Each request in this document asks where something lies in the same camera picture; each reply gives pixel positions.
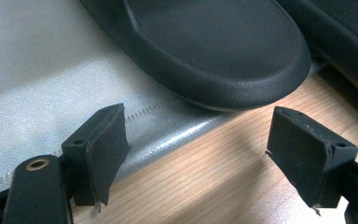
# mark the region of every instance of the gray fabric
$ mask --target gray fabric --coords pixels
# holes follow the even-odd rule
[[[76,0],[0,0],[0,191],[31,157],[98,109],[124,103],[123,178],[233,118],[184,102],[146,75]]]

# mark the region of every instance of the stitching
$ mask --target stitching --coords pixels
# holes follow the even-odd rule
[[[166,106],[166,105],[168,105],[168,104],[170,104],[170,103],[172,103],[174,101],[175,101],[175,97],[167,98],[167,99],[165,99],[163,101],[160,101],[160,102],[158,102],[158,103],[156,103],[154,105],[151,105],[151,106],[149,106],[149,107],[147,107],[145,109],[142,109],[142,110],[140,110],[140,111],[138,111],[138,112],[136,112],[134,114],[131,114],[131,115],[127,116],[125,118],[125,122],[126,123],[133,122],[134,120],[136,120],[138,118],[141,118],[141,117],[143,117],[145,115],[148,115],[148,114],[150,114],[151,112],[153,112],[155,110],[161,109],[162,107],[164,107],[164,106]]]

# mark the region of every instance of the light wood surface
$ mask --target light wood surface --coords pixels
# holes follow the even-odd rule
[[[243,112],[115,183],[100,214],[75,207],[75,223],[344,223],[345,200],[317,216],[265,154],[275,105],[358,146],[358,91],[327,69],[279,102]]]

